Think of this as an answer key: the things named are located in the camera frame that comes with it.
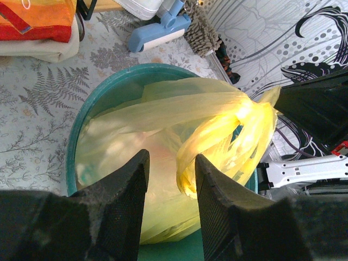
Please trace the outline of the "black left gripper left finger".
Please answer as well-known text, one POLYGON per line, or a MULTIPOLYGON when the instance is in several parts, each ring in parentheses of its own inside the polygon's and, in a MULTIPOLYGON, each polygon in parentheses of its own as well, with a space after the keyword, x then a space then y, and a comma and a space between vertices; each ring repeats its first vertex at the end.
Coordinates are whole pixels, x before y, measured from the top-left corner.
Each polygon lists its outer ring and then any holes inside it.
POLYGON ((137 260, 149 172, 141 150, 69 197, 1 191, 1 260, 137 260))

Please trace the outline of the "blue floor squeegee mop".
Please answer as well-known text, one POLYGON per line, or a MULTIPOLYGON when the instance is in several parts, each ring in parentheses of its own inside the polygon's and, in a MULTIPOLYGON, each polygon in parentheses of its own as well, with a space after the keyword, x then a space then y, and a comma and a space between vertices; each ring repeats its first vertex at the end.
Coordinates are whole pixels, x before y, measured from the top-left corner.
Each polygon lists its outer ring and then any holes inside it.
POLYGON ((179 15, 185 1, 175 1, 159 23, 151 23, 132 31, 128 49, 139 53, 159 46, 184 35, 191 25, 187 14, 179 15))

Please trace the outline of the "yellow plastic trash bag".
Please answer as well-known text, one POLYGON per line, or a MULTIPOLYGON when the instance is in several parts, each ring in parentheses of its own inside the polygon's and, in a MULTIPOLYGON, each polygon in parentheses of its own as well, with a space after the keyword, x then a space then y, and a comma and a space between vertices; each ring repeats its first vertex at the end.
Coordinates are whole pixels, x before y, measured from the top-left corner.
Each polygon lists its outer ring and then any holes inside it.
POLYGON ((275 87, 255 102, 211 78, 148 84, 140 98, 87 118, 76 148, 77 186, 99 181, 148 150, 140 242, 179 241, 200 228, 196 156, 245 185, 274 134, 279 95, 275 87))

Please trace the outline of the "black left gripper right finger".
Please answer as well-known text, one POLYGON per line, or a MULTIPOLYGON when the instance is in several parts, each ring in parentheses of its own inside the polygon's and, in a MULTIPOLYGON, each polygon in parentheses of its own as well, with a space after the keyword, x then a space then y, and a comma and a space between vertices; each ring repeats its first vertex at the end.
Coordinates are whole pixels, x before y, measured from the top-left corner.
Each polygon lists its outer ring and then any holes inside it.
POLYGON ((205 260, 347 260, 347 199, 272 201, 195 159, 205 260))

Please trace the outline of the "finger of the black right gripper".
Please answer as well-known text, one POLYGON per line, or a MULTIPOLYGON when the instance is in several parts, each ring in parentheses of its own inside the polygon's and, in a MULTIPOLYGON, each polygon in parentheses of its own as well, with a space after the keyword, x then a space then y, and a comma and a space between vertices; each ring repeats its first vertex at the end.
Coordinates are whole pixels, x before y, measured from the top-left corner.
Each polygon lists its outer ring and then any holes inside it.
POLYGON ((281 88, 276 109, 328 148, 347 140, 347 69, 281 88))

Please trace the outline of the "teal plastic trash bin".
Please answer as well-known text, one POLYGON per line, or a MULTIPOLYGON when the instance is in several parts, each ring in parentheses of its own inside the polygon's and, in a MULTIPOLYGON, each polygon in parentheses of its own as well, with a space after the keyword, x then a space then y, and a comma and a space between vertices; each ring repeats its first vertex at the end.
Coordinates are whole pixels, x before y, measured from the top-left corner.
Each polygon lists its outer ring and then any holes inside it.
MULTIPOLYGON (((78 190, 74 156, 80 130, 88 117, 94 117, 123 102, 141 98, 147 84, 190 77, 196 77, 196 74, 178 66, 148 63, 121 70, 98 85, 83 103, 69 136, 65 163, 67 194, 72 195, 78 190)), ((203 259, 201 231, 177 242, 141 245, 138 252, 138 260, 203 259)))

